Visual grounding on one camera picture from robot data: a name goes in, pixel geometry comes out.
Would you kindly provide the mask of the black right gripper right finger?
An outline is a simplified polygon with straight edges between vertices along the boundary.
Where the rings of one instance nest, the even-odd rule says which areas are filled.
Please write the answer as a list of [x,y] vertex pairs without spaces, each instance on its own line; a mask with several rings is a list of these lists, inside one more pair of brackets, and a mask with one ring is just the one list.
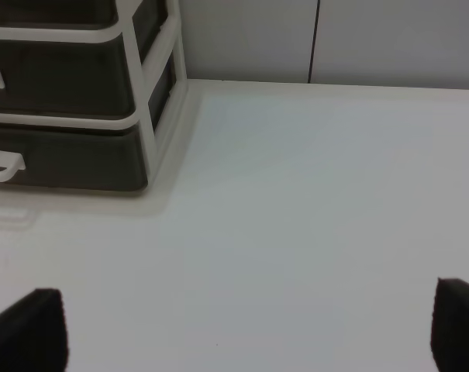
[[430,347],[438,371],[469,371],[469,283],[466,281],[438,280]]

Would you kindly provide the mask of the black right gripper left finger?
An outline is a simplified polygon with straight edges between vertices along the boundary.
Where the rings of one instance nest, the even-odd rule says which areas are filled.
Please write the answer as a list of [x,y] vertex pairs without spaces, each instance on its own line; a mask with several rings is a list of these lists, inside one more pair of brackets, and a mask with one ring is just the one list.
[[0,371],[65,371],[67,365],[60,290],[37,288],[0,313]]

